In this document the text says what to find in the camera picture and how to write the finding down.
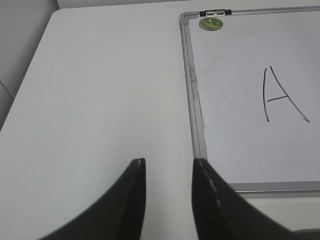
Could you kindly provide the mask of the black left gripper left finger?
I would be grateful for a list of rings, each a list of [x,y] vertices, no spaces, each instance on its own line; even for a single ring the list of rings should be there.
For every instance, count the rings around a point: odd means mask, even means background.
[[[146,209],[146,161],[134,159],[88,209],[46,240],[138,240]]]

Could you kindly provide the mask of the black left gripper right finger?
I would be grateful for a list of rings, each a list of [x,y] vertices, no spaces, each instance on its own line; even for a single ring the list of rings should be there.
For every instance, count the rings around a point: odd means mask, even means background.
[[[200,240],[308,240],[273,221],[236,193],[207,160],[195,158],[191,204]]]

